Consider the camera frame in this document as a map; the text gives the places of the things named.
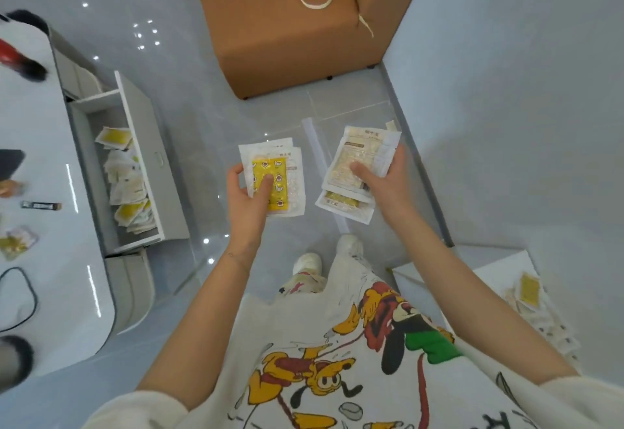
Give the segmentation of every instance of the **black cable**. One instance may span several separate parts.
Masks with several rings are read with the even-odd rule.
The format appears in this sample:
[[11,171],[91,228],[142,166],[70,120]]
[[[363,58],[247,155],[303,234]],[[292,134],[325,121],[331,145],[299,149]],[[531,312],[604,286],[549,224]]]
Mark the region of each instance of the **black cable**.
[[11,268],[8,268],[4,271],[4,273],[2,275],[0,275],[0,281],[2,281],[2,279],[10,272],[13,270],[17,270],[19,271],[22,276],[24,277],[24,280],[26,281],[26,285],[28,286],[28,289],[30,290],[31,294],[32,294],[32,301],[34,306],[32,307],[32,312],[28,315],[28,317],[26,319],[24,319],[23,321],[13,325],[12,327],[7,327],[6,329],[0,329],[0,333],[1,332],[6,332],[6,331],[12,331],[13,329],[15,329],[16,327],[19,327],[20,325],[22,325],[23,323],[25,323],[26,321],[28,321],[34,314],[35,311],[37,310],[37,307],[39,307],[39,298],[37,297],[37,293],[35,293],[35,290],[33,289],[33,284],[31,283],[31,281],[28,279],[28,276],[26,275],[26,272],[24,270],[22,270],[19,266],[13,266]]

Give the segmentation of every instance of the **black cartoon ear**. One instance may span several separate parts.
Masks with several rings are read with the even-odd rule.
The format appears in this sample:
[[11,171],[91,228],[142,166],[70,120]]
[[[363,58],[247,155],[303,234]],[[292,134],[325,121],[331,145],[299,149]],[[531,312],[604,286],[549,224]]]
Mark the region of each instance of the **black cartoon ear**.
[[384,354],[381,357],[381,371],[386,375],[392,375],[401,366],[405,354],[405,334],[398,329],[393,329],[386,337]]
[[301,406],[301,395],[306,390],[306,388],[308,387],[306,385],[303,385],[290,397],[290,405],[292,406],[292,409],[297,409],[299,406]]
[[341,386],[343,388],[343,393],[347,398],[353,398],[354,396],[357,396],[364,389],[362,385],[357,385],[354,386],[352,389],[349,389],[345,382],[342,382]]

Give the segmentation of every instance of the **person's left hand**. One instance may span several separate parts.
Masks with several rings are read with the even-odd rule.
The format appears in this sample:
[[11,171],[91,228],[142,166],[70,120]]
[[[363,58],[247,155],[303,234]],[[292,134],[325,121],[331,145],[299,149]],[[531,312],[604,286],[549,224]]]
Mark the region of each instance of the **person's left hand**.
[[262,231],[265,229],[269,196],[273,188],[273,176],[267,174],[253,197],[247,195],[247,188],[238,186],[238,175],[243,172],[243,163],[228,171],[228,210],[230,212],[230,245],[234,253],[256,252],[260,247]]

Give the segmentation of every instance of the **open drawer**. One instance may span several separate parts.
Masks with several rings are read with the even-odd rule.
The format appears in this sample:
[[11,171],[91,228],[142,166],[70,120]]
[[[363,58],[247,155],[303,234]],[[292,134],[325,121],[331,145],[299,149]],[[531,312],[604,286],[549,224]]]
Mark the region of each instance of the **open drawer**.
[[[107,256],[163,240],[189,238],[152,102],[119,71],[115,71],[115,78],[117,89],[69,104],[82,168]],[[118,206],[109,204],[110,185],[104,172],[108,151],[95,142],[104,126],[128,127],[132,132],[156,223],[156,228],[150,231],[135,235],[118,226],[114,219]]]

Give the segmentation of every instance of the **forearm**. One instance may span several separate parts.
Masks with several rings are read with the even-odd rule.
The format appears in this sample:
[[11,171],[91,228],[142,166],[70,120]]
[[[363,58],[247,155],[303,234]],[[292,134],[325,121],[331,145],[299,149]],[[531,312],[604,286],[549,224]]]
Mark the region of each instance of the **forearm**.
[[392,225],[459,337],[536,384],[577,374],[441,242],[416,211],[402,211]]
[[212,394],[256,250],[228,247],[137,390],[168,394],[189,410]]

